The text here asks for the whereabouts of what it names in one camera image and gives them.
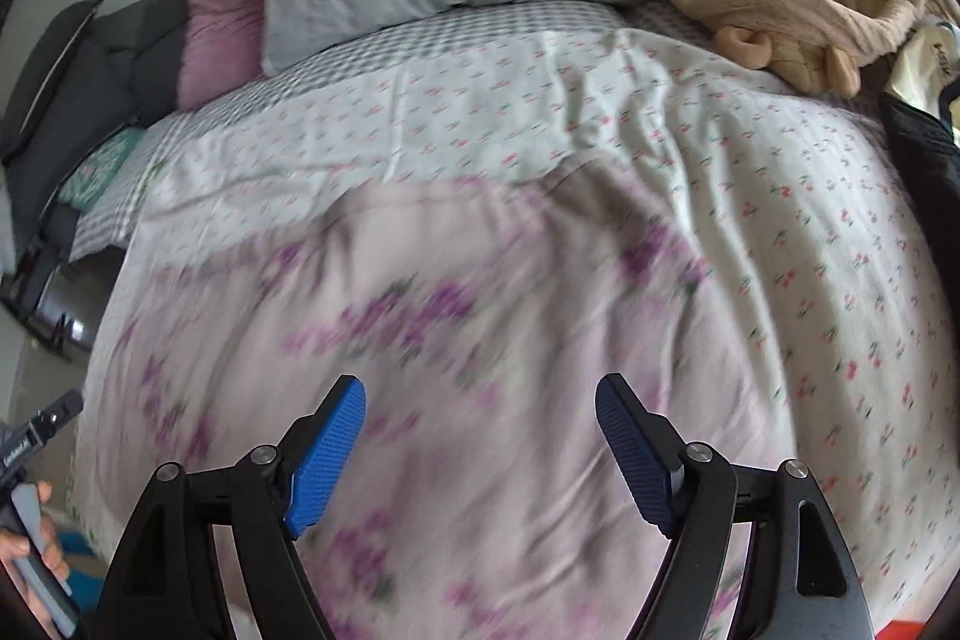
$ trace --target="bed sheet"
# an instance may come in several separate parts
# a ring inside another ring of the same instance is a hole
[[[352,76],[437,57],[459,47],[539,30],[606,31],[621,25],[623,18],[611,6],[587,1],[453,9],[338,44],[279,76],[248,83],[195,112],[167,116],[148,130],[93,210],[80,218],[71,261],[110,244],[127,247],[152,181],[189,140],[214,128],[236,124],[296,95]]]
[[[520,181],[595,148],[660,194],[712,265],[776,436],[818,476],[875,625],[923,618],[960,564],[955,345],[881,139],[774,76],[628,29],[512,37],[309,92],[193,140],[152,191],[88,410],[152,269],[318,214],[368,180]],[[123,519],[90,480],[96,426],[80,420],[72,501],[111,552]],[[720,599],[734,598],[727,584]]]

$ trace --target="finger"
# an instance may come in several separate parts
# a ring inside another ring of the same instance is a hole
[[[30,543],[27,538],[0,528],[0,557],[25,557],[30,552]]]
[[[40,597],[37,597],[37,594],[32,590],[27,592],[27,607],[30,608],[30,613],[35,615],[37,621],[42,624],[42,627],[46,629],[49,634],[49,627],[53,624],[50,618],[50,611],[47,609],[47,606],[42,603]]]
[[[65,561],[62,561],[56,568],[51,568],[50,570],[58,581],[66,581],[70,576],[70,565]]]
[[[51,496],[54,495],[54,487],[46,480],[41,480],[37,483],[37,494],[40,495],[40,504],[47,504]]]
[[[24,584],[23,578],[20,576],[20,571],[16,568],[16,565],[13,564],[13,560],[8,557],[0,557],[0,565],[3,565],[4,570],[7,571],[8,577],[13,582],[13,585],[16,586],[16,590],[21,598],[26,600],[27,584]]]
[[[47,565],[48,570],[56,570],[59,565],[64,563],[64,552],[56,543],[50,543],[41,558],[43,563]]]
[[[49,515],[40,518],[40,534],[48,543],[56,544],[56,524]]]

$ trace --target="blue object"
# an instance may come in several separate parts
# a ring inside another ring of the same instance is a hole
[[[294,472],[290,509],[283,519],[294,539],[323,516],[366,415],[366,391],[360,381],[353,379]]]
[[[90,613],[97,609],[100,594],[104,590],[104,581],[82,572],[71,572],[67,583],[73,591],[73,600],[81,613]]]
[[[670,471],[656,456],[650,440],[607,378],[597,384],[596,409],[597,422],[640,515],[648,524],[659,528],[664,537],[671,538],[678,519],[670,504],[674,493]]]
[[[90,550],[85,538],[78,531],[61,531],[56,535],[56,539],[59,540],[64,554],[73,554],[76,557],[94,557],[96,555]]]

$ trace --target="metal screw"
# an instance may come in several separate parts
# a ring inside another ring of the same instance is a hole
[[[786,474],[791,477],[806,477],[810,474],[810,470],[806,468],[806,464],[803,461],[797,461],[795,458],[791,458],[790,461],[786,462]]]
[[[713,458],[713,451],[709,449],[709,446],[704,445],[703,442],[691,442],[686,447],[686,454],[693,459],[693,461],[699,461],[701,464],[706,464]]]
[[[250,461],[254,464],[269,464],[277,457],[277,448],[272,445],[259,445],[250,453]]]
[[[179,475],[179,464],[173,461],[168,461],[157,470],[157,480],[160,482],[170,482],[177,475]]]

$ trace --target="gray checkered sheet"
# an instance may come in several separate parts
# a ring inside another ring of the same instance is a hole
[[[625,25],[621,15],[605,4],[539,1],[453,9],[330,47],[276,77],[248,83],[198,111],[167,116],[152,126],[93,210],[80,220],[71,257],[77,260],[108,245],[126,247],[155,175],[189,140],[215,128],[236,124],[306,92],[407,61],[537,31],[597,32]]]

